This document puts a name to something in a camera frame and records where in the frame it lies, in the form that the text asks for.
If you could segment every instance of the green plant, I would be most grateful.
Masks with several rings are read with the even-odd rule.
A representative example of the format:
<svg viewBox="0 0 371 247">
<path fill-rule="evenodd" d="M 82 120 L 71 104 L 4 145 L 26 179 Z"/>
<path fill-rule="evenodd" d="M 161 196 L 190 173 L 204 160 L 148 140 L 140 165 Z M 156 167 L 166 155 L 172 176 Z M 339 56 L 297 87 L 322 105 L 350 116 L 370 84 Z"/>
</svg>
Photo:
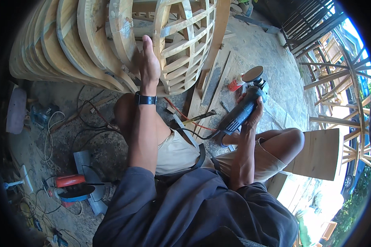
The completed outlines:
<svg viewBox="0 0 371 247">
<path fill-rule="evenodd" d="M 353 224 L 360 216 L 361 209 L 366 202 L 371 183 L 371 167 L 367 166 L 360 174 L 354 192 L 351 198 L 344 202 L 342 209 L 335 215 L 333 221 L 337 222 L 337 227 L 334 229 L 329 240 L 323 243 L 325 247 L 340 246 L 348 231 L 353 227 Z"/>
</svg>

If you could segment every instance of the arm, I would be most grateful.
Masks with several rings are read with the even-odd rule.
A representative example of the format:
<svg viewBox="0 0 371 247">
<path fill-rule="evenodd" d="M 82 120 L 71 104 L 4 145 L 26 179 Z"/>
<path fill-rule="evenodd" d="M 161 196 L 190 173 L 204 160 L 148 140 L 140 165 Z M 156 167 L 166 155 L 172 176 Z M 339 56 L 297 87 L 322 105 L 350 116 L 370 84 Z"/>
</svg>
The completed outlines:
<svg viewBox="0 0 371 247">
<path fill-rule="evenodd" d="M 257 101 L 257 109 L 244 122 L 239 136 L 238 150 L 231 167 L 231 189 L 237 190 L 254 182 L 254 147 L 256 145 L 256 127 L 263 114 L 262 98 Z"/>
<path fill-rule="evenodd" d="M 153 52 L 153 43 L 147 35 L 143 36 L 143 54 L 140 63 L 142 86 L 140 94 L 156 96 L 161 69 Z M 138 105 L 134 120 L 128 157 L 129 166 L 145 168 L 155 175 L 157 167 L 157 124 L 155 105 Z"/>
</svg>

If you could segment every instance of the white cable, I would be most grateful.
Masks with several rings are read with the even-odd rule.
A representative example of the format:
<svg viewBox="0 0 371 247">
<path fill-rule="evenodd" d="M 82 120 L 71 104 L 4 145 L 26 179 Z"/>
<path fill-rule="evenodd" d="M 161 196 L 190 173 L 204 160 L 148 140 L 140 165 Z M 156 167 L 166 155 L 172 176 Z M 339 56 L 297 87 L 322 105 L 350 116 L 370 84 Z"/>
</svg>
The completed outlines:
<svg viewBox="0 0 371 247">
<path fill-rule="evenodd" d="M 53 124 L 50 126 L 49 123 L 51 122 L 52 117 L 53 117 L 56 113 L 61 113 L 61 114 L 63 115 L 63 119 L 61 119 L 61 120 L 59 120 L 59 121 L 56 121 L 55 123 L 53 123 Z M 52 126 L 54 126 L 55 124 L 57 124 L 57 123 L 59 123 L 59 122 L 63 122 L 65 119 L 66 119 L 66 115 L 65 115 L 63 112 L 61 112 L 61 111 L 55 111 L 55 112 L 52 114 L 52 116 L 51 116 L 51 118 L 49 119 L 49 121 L 48 121 L 48 130 L 47 130 L 47 135 L 45 136 L 45 143 L 44 143 L 44 158 L 45 158 L 44 161 L 47 163 L 48 166 L 49 166 L 48 161 L 51 160 L 51 158 L 52 158 L 52 153 L 53 153 L 53 141 L 52 141 L 52 136 L 51 136 L 51 131 L 50 131 L 50 130 L 51 130 Z M 47 159 L 47 155 L 46 155 L 45 151 L 46 151 L 46 148 L 47 148 L 48 135 L 49 135 L 49 138 L 50 138 L 50 140 L 51 140 L 51 154 L 50 154 L 49 158 Z"/>
</svg>

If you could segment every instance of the black watch strap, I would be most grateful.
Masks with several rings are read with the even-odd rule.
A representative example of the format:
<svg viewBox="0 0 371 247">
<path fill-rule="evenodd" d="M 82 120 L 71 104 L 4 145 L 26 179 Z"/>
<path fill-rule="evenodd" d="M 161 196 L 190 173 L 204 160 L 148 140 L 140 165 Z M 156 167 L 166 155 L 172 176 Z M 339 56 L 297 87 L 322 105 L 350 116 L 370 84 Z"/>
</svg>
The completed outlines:
<svg viewBox="0 0 371 247">
<path fill-rule="evenodd" d="M 135 93 L 135 104 L 136 105 L 156 105 L 157 97 L 140 95 L 140 91 L 137 91 Z"/>
</svg>

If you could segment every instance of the car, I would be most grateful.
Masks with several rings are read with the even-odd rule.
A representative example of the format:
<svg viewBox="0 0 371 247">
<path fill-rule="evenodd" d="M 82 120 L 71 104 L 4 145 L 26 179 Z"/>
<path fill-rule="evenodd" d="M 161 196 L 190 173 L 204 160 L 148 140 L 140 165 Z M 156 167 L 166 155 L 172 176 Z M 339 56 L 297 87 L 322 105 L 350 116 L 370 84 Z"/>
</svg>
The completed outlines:
<svg viewBox="0 0 371 247">
<path fill-rule="evenodd" d="M 348 89 L 346 90 L 346 94 L 348 96 L 348 99 L 351 99 L 350 92 L 348 92 Z M 355 104 L 355 102 L 349 100 L 349 104 Z M 355 110 L 356 109 L 353 109 L 353 108 L 349 109 L 350 113 L 353 113 Z M 360 120 L 359 120 L 358 115 L 352 117 L 351 121 L 355 121 L 355 122 L 359 123 Z M 353 132 L 353 131 L 356 131 L 356 130 L 357 130 L 357 128 L 355 128 L 355 127 L 349 127 L 349 132 Z M 349 146 L 355 149 L 356 148 L 356 143 L 357 143 L 357 137 L 351 139 L 349 142 L 350 142 Z M 370 143 L 370 136 L 366 134 L 365 139 L 364 139 L 364 145 L 366 146 L 369 143 Z M 355 170 L 355 160 L 352 160 L 352 161 L 348 162 L 347 168 L 346 168 L 346 176 L 345 176 L 343 186 L 342 186 L 342 190 L 341 190 L 341 194 L 342 194 L 342 196 L 345 200 L 348 200 L 350 198 L 351 194 L 353 193 L 353 191 L 355 190 L 355 187 L 357 185 L 357 181 L 359 180 L 360 175 L 364 171 L 365 167 L 366 167 L 366 164 L 362 161 L 359 161 L 358 165 L 357 165 L 356 175 L 353 176 L 353 173 L 354 173 L 354 170 Z"/>
</svg>

